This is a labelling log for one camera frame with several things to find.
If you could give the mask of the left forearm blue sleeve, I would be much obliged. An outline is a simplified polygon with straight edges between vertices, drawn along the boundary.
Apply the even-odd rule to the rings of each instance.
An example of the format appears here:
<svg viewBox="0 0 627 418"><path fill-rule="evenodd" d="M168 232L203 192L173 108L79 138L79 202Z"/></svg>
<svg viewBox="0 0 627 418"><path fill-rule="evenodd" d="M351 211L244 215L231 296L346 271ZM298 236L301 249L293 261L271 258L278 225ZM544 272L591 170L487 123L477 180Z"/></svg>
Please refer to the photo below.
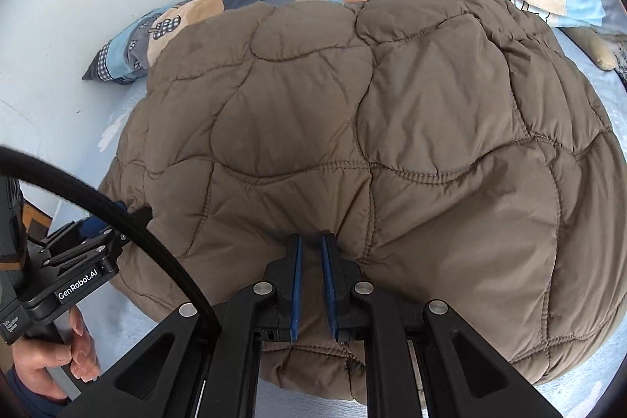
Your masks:
<svg viewBox="0 0 627 418"><path fill-rule="evenodd" d="M69 398L57 401L33 393L21 382L14 368L9 369L5 376L13 395L33 418L54 418L71 403Z"/></svg>

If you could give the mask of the person's left hand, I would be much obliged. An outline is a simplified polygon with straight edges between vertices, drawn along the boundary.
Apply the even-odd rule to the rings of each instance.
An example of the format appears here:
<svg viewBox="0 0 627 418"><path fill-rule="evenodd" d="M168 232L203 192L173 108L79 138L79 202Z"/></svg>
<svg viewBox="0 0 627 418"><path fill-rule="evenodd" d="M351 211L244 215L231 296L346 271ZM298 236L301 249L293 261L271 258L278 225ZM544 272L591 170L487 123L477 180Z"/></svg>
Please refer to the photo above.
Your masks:
<svg viewBox="0 0 627 418"><path fill-rule="evenodd" d="M88 383L100 376L101 369L83 315L77 307L69 311L72 340L69 345L21 338L12 347L16 376L34 394L62 402L67 394L52 379L49 368L69 366L72 376Z"/></svg>

